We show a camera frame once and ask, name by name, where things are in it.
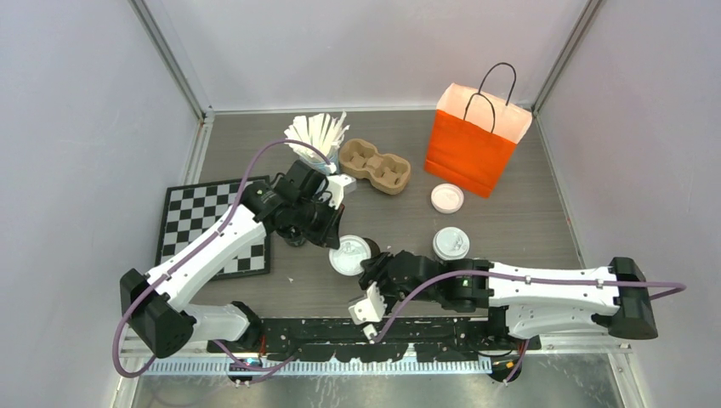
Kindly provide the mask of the white coffee cup lid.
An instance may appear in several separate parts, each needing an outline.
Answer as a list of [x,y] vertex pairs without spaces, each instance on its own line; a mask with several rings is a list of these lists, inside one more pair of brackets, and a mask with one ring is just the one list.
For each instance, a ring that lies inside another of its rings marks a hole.
[[434,255],[441,257],[466,257],[470,249],[468,235],[457,227],[445,227],[432,240]]

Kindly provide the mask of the black paper coffee cup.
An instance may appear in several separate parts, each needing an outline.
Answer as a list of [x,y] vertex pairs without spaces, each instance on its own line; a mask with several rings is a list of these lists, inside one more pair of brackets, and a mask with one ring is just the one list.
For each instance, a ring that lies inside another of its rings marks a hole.
[[442,263],[448,263],[448,262],[455,262],[462,259],[467,259],[467,257],[461,256],[461,257],[441,257],[440,255],[435,255],[435,259],[437,259],[439,262]]

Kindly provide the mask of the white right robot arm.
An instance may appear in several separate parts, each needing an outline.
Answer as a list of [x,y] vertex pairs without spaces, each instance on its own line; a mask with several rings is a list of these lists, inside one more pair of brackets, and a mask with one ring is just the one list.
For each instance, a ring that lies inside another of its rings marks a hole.
[[356,325],[396,316],[411,301],[443,310],[488,312],[497,349],[552,332],[603,330],[629,340],[658,336],[648,283],[631,258],[595,269],[533,269],[480,258],[435,260],[407,251],[361,262],[364,295],[349,303]]

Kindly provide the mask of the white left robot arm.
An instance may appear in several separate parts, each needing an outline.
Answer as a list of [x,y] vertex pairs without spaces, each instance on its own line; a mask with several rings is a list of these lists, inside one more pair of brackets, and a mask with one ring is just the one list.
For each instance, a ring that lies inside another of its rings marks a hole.
[[193,342],[226,341],[241,352],[254,350],[262,323],[246,304],[194,305],[192,298],[241,250],[268,235],[339,248],[343,199],[354,187],[351,176],[325,175],[301,160],[275,184],[242,184],[229,209],[179,254],[145,274],[130,269],[123,275],[124,324],[158,359]]

